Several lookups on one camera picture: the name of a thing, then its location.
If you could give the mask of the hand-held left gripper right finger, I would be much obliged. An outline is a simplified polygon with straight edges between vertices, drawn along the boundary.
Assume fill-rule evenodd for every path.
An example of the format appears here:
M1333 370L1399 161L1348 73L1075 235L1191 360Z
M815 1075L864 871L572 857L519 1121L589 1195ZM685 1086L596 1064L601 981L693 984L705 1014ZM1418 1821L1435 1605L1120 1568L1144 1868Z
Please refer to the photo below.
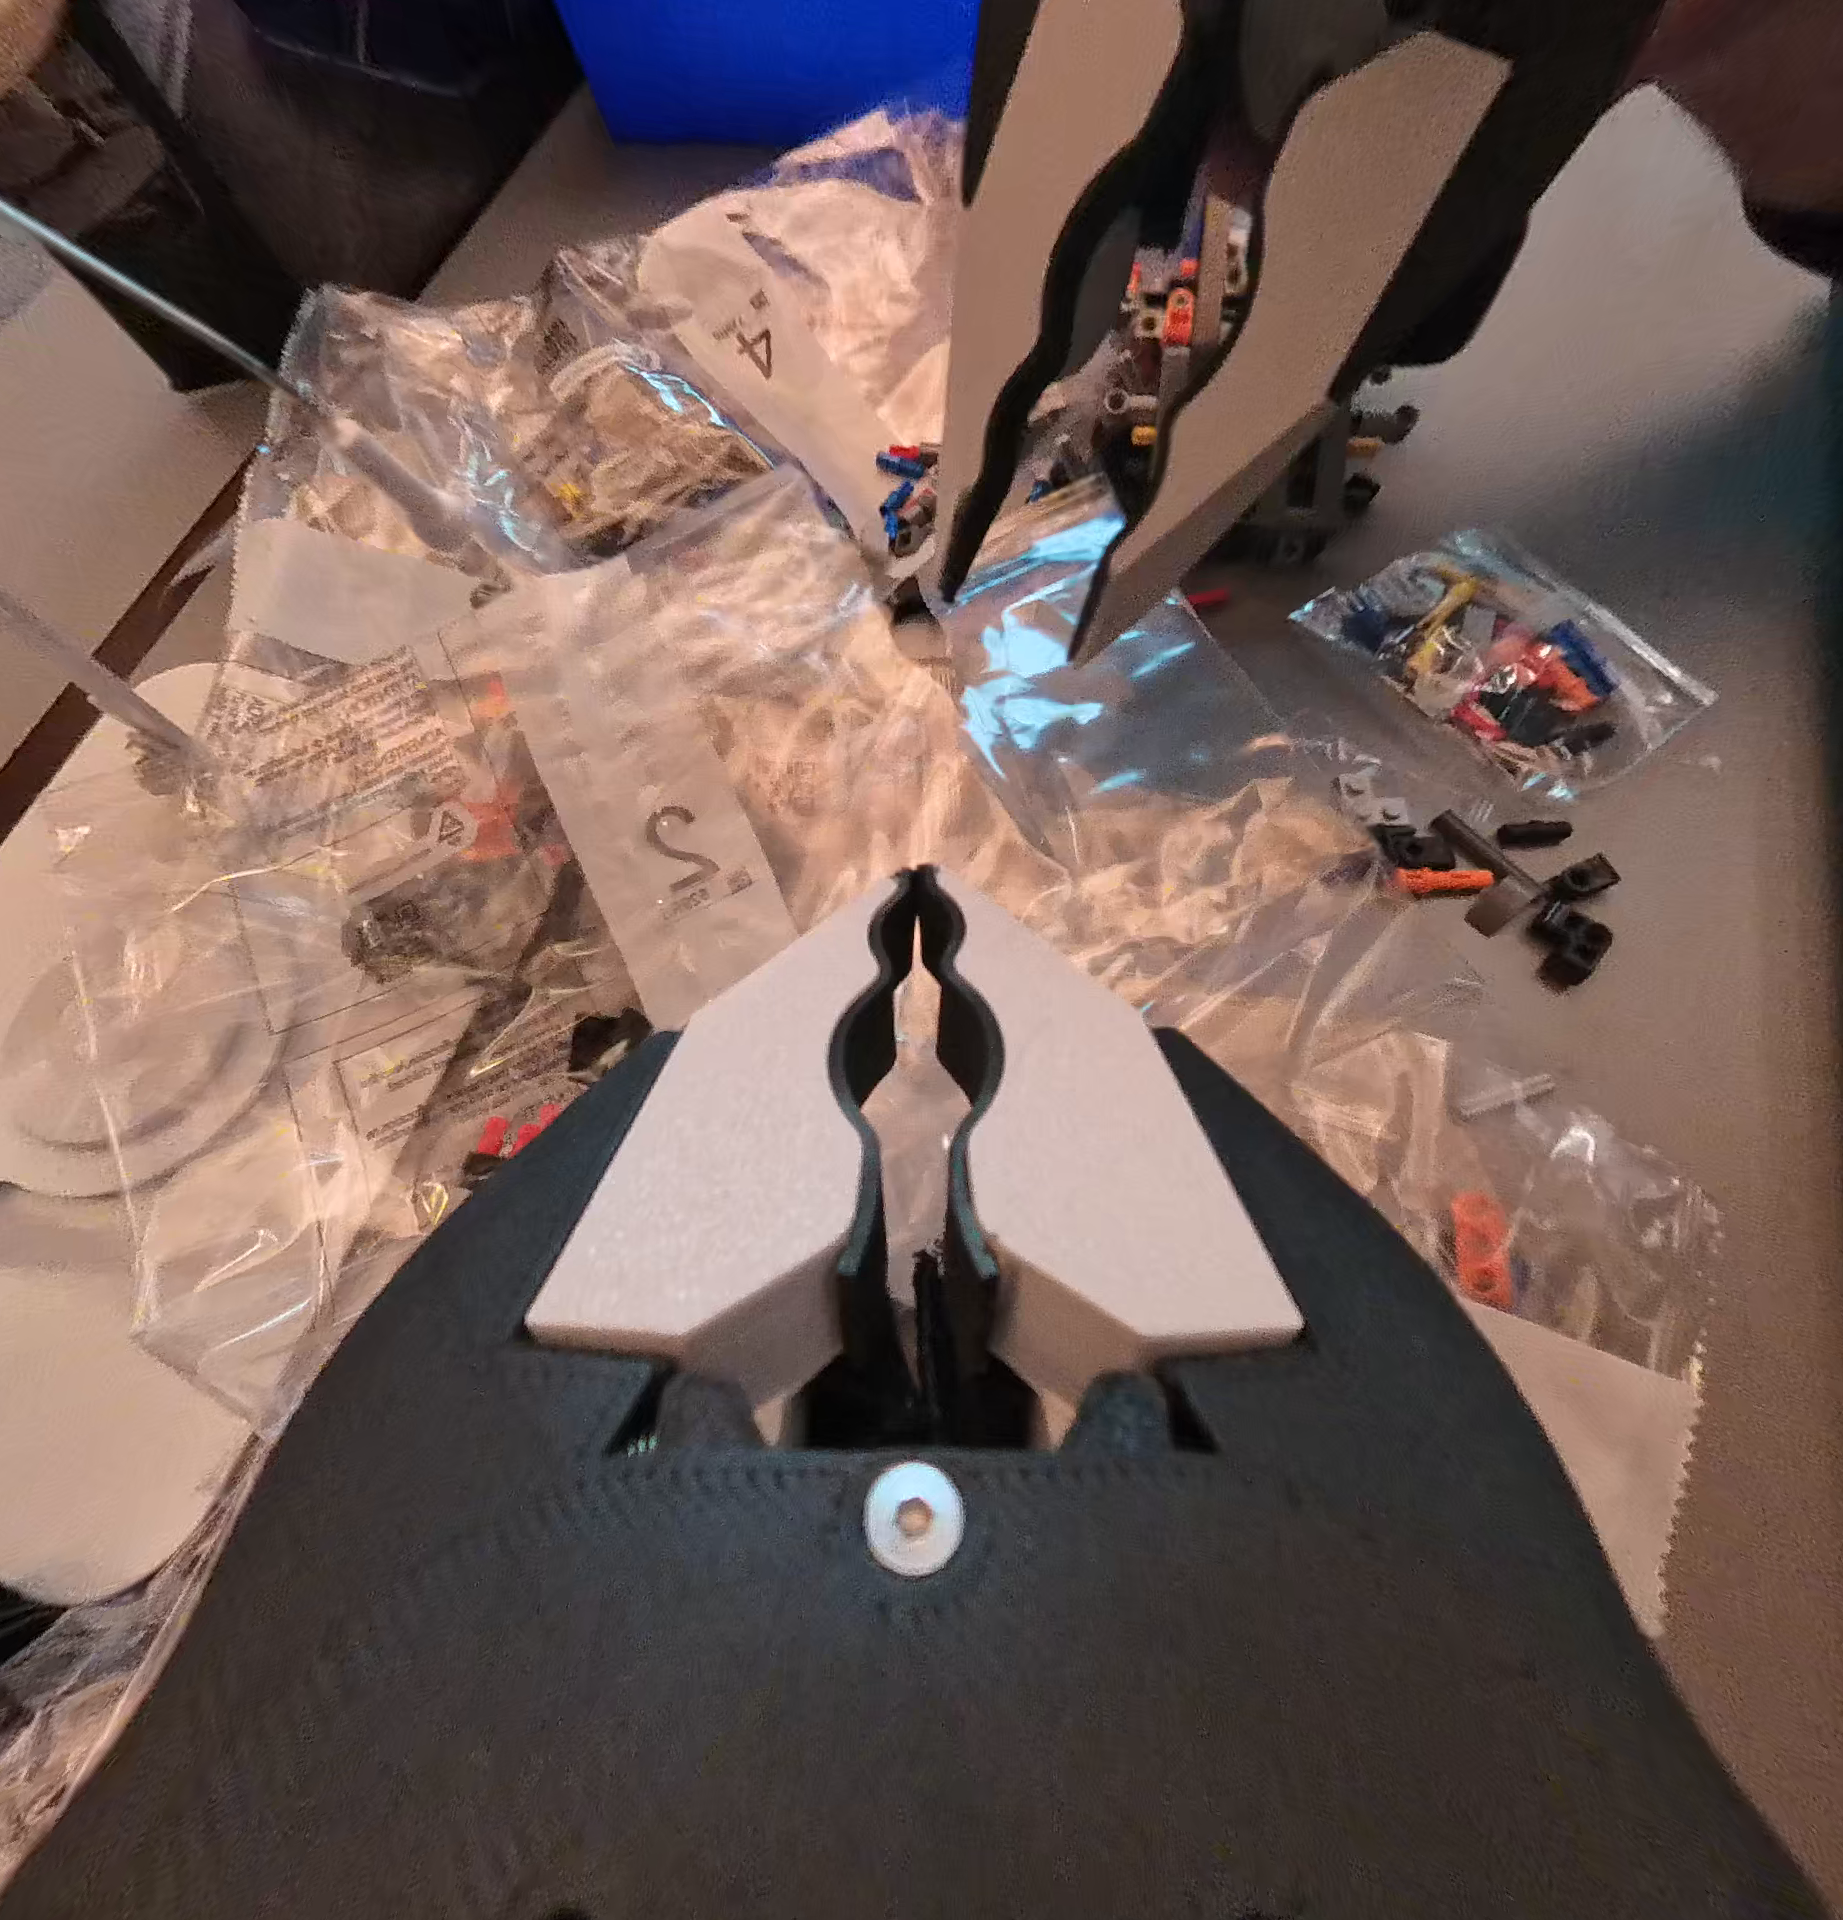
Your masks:
M970 988L1001 1043L963 1146L996 1356L1075 1412L1112 1373L1290 1345L1304 1315L1156 1031L963 875L936 888L938 984Z

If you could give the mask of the grey lego chassis assembly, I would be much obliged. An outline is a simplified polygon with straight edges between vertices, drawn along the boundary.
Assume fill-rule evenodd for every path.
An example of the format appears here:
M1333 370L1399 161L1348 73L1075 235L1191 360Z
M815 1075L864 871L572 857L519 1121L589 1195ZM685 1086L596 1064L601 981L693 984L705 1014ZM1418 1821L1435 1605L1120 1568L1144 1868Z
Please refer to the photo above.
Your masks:
M1202 186L1195 221L1173 251L1138 251L1120 321L1084 370L1035 405L1025 452L1025 501L1109 479L1122 510L1151 489L1162 424L1221 347L1250 292L1250 216ZM1267 567L1314 563L1382 493L1377 457L1418 424L1413 403L1382 405L1377 370L1290 466L1255 500L1218 541L1218 558Z

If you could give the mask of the numbered clear plastic bag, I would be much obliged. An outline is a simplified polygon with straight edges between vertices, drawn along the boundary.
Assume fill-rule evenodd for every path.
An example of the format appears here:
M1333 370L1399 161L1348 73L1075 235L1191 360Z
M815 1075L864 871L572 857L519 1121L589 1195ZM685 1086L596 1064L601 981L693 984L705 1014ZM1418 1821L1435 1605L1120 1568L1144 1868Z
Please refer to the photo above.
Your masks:
M1464 1308L1554 1442L1636 1621L1664 1640L1704 1379L1658 1373L1505 1308Z

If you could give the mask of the white tapered rod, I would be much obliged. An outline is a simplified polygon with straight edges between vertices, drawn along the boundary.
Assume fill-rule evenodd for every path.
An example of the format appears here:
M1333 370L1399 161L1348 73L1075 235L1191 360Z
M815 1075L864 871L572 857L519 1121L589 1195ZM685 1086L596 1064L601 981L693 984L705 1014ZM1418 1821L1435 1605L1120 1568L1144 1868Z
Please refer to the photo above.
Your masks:
M0 636L21 641L21 648L59 671L59 677L67 677L69 685L97 706L97 714L117 719L128 732L159 745L192 768L216 762L195 732L177 725L162 706L140 699L140 692L97 653L83 650L69 636L57 634L6 589L0 589Z

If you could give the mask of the clear bag grey blue parts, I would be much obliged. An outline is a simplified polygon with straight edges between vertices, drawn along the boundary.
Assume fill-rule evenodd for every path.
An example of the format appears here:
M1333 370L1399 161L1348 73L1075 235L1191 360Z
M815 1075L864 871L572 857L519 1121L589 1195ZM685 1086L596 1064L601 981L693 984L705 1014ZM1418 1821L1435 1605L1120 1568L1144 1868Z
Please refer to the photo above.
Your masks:
M874 110L663 227L561 249L540 370L559 403L642 403L596 427L711 489L682 427L737 464L795 464L893 584L934 541L925 461L946 416L963 122Z

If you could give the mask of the blue plastic bin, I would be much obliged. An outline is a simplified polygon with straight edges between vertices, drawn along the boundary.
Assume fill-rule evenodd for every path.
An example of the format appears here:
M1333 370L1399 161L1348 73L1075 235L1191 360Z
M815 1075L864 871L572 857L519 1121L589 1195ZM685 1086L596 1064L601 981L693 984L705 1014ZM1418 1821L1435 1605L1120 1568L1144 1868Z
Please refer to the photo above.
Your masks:
M980 2L559 2L607 134L786 149L870 110L963 112Z

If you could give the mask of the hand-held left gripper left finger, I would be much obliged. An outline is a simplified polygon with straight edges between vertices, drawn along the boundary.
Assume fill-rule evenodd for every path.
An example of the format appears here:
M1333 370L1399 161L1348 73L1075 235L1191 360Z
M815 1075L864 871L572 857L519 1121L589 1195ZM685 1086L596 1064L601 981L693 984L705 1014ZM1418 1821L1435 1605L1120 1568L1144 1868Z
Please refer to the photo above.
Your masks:
M707 1000L674 1040L525 1329L775 1401L842 1365L907 1409L882 1146L916 872L896 872Z

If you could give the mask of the clear bag red black parts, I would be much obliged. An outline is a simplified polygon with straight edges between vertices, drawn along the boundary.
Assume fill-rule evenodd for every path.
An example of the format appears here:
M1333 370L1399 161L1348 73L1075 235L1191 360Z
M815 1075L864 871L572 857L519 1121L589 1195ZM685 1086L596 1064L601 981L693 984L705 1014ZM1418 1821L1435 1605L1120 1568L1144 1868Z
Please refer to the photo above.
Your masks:
M328 1308L363 1262L441 1229L582 1089L583 1018L637 990L481 656L477 611L346 641L230 614L207 685L207 774L170 774L99 1005L155 984L175 939L248 966L278 1040L251 1113L125 1199L140 1317Z

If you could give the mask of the small zip bag colourful parts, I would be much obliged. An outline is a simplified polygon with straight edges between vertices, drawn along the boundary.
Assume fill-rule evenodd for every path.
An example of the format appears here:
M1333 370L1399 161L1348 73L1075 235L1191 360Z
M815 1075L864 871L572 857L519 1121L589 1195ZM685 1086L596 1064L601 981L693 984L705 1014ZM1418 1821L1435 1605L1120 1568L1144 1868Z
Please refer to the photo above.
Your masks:
M1578 802L1706 717L1718 692L1496 529L1461 529L1318 589L1290 631L1531 799Z

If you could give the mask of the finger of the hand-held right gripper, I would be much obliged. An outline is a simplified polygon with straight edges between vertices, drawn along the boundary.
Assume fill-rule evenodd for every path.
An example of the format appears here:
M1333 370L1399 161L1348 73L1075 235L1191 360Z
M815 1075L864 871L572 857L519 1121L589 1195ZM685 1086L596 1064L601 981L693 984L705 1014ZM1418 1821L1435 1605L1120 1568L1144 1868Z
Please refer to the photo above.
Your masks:
M1168 416L1144 514L1096 570L1073 663L1165 602L1329 427L1367 325L1507 82L1510 60L1413 33L1296 116L1255 219L1249 314Z
M1120 313L1151 206L1210 129L1206 2L983 2L936 466L954 602L1004 510L1028 422Z

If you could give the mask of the scattered loose lego pieces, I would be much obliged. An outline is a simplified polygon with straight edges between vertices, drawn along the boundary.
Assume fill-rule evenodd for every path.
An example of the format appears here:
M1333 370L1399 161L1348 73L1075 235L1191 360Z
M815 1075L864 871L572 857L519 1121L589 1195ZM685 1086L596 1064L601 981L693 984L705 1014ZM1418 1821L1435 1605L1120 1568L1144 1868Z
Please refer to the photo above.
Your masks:
M1456 952L1456 925L1484 940L1525 940L1536 981L1571 993L1612 955L1605 899L1620 888L1616 862L1571 849L1576 825L1561 812L1415 804L1369 756L1342 759L1327 786L1367 839L1367 855L1352 857L1342 878L1369 891L1367 920L1399 975L1394 1050L1405 1069L1439 1086L1431 1113L1476 1128L1554 1099L1554 1073L1489 1058L1484 984Z

